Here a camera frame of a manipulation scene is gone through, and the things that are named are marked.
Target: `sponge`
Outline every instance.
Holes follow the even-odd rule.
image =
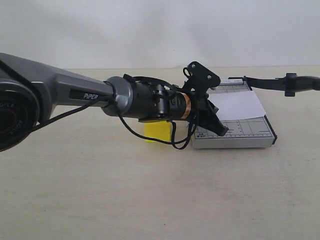
[[[171,141],[171,123],[167,121],[157,121],[144,123],[144,135],[149,138],[162,141]]]

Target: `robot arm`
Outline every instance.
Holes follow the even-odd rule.
[[[196,61],[184,68],[184,73],[187,81],[181,88],[160,79],[127,74],[100,81],[0,53],[0,152],[55,121],[51,115],[58,105],[81,106],[81,110],[100,107],[108,116],[120,117],[123,124],[123,118],[142,123],[187,121],[186,144],[197,126],[224,136],[229,129],[218,119],[218,109],[206,93],[220,84],[220,78]],[[172,139],[164,143],[182,142]]]

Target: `white wall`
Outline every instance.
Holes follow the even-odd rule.
[[[0,52],[61,68],[320,65],[320,0],[0,0]]]

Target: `table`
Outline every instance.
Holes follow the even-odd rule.
[[[221,78],[320,76],[320,66],[211,69]],[[180,67],[71,71],[185,80]],[[320,93],[254,90],[278,135],[271,148],[176,150],[95,107],[34,132],[0,153],[0,239],[319,239]]]

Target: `white paper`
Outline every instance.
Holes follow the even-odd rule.
[[[211,93],[211,101],[219,111],[220,120],[243,120],[263,117],[266,112],[254,91]]]

